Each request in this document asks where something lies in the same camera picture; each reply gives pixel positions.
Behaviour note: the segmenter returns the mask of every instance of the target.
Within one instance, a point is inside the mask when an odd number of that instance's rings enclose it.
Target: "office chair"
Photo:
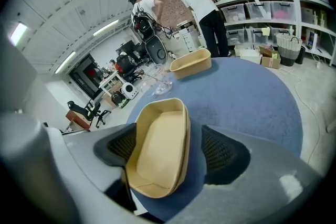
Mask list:
[[[98,124],[100,122],[102,122],[102,124],[105,125],[103,117],[106,114],[111,113],[111,111],[104,110],[103,113],[99,114],[100,113],[99,108],[100,108],[101,104],[99,102],[97,102],[95,104],[92,104],[91,101],[92,100],[90,100],[88,102],[88,104],[85,106],[85,108],[82,108],[82,107],[76,105],[73,101],[69,101],[67,104],[68,104],[68,107],[69,107],[70,110],[82,114],[85,117],[85,119],[87,119],[88,121],[91,121],[90,126],[92,124],[93,119],[95,117],[98,117],[96,127],[99,128]]]
[[[146,66],[148,66],[152,60],[150,59],[148,52],[146,50],[146,44],[144,42],[141,44],[138,43],[135,49],[140,56],[141,62],[146,64]]]
[[[142,79],[137,73],[136,67],[132,65],[127,55],[120,55],[117,57],[117,64],[122,69],[122,77],[125,81],[133,83],[137,79]]]

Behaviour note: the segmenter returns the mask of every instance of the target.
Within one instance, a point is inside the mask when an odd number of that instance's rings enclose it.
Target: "wicker basket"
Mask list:
[[[278,33],[277,34],[278,52],[281,56],[281,64],[284,66],[292,66],[298,58],[302,40],[296,36]]]

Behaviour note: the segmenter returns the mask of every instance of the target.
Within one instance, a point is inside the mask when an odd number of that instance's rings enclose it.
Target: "ceiling light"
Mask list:
[[[115,20],[114,22],[111,22],[110,24],[104,26],[103,28],[100,28],[97,32],[94,32],[93,35],[96,36],[100,32],[104,31],[106,28],[109,28],[111,25],[114,25],[118,22],[119,20]]]
[[[71,59],[72,56],[75,55],[75,51],[73,51],[68,57],[67,59],[64,60],[64,62],[59,66],[59,68],[57,68],[57,70],[55,71],[55,74],[57,74],[61,69],[62,67]]]
[[[10,37],[10,39],[14,43],[14,46],[18,44],[19,40],[21,39],[26,29],[27,29],[27,26],[25,26],[22,23],[19,23],[19,25],[16,27],[16,29],[14,30],[13,34]]]

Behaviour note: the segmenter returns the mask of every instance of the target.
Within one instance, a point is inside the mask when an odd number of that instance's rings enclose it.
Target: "beige basket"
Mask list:
[[[184,181],[190,144],[190,119],[180,99],[145,106],[136,119],[137,144],[126,164],[130,186],[162,198]]]
[[[184,55],[172,62],[170,71],[177,79],[202,72],[211,67],[211,53],[207,49],[199,49]]]

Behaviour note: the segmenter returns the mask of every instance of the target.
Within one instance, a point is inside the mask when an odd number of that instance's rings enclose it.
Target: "round blue table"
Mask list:
[[[201,125],[214,125],[272,141],[296,156],[302,146],[302,123],[296,102],[285,84],[261,65],[239,58],[213,58],[212,67],[176,80],[165,95],[148,90],[136,104],[128,123],[135,122],[150,102],[180,98],[191,119],[191,141],[185,181],[171,195],[152,199],[133,190],[146,210],[168,221],[197,196],[206,171],[201,151]]]

